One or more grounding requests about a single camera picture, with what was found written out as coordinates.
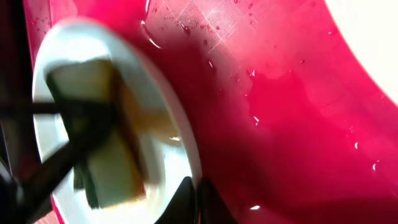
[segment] textured surface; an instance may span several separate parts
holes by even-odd
[[[159,66],[238,222],[398,222],[398,109],[322,0],[31,1],[33,55],[45,31],[29,21],[48,7],[52,24],[94,18]]]

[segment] bowl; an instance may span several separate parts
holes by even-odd
[[[84,191],[74,191],[71,170],[53,193],[55,204],[65,223],[154,223],[184,177],[191,177],[197,186],[201,165],[187,116],[167,79],[151,60],[99,23],[82,18],[61,21],[47,33],[37,54],[33,101],[53,101],[45,83],[53,69],[94,58],[112,61],[144,109],[167,110],[181,143],[171,146],[150,134],[139,135],[150,180],[144,184],[146,197],[142,200],[92,210]],[[34,126],[42,161],[68,141],[60,115],[35,115]]]

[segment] pink surface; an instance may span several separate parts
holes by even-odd
[[[47,7],[52,24],[101,21],[159,66],[238,222],[398,222],[398,109],[322,0],[38,2],[25,0],[33,59],[29,21]]]

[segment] white plate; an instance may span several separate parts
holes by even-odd
[[[398,2],[326,0],[326,3],[356,58],[398,104]]]
[[[182,146],[173,147],[150,135],[139,136],[150,180],[147,198],[120,205],[117,209],[92,210],[84,191],[74,192],[73,172],[53,193],[56,206],[65,223],[154,223],[163,213],[185,176],[193,178],[194,186],[201,177],[200,160],[188,119],[167,80],[140,51],[112,32],[88,20],[63,21],[45,36],[37,54],[34,101],[53,101],[45,76],[54,68],[93,58],[110,58],[143,108],[168,110],[180,131]],[[40,157],[45,160],[68,141],[59,116],[34,116],[36,140]]]

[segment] red tray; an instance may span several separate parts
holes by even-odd
[[[398,109],[322,0],[25,0],[32,59],[101,21],[164,72],[240,223],[397,223]]]

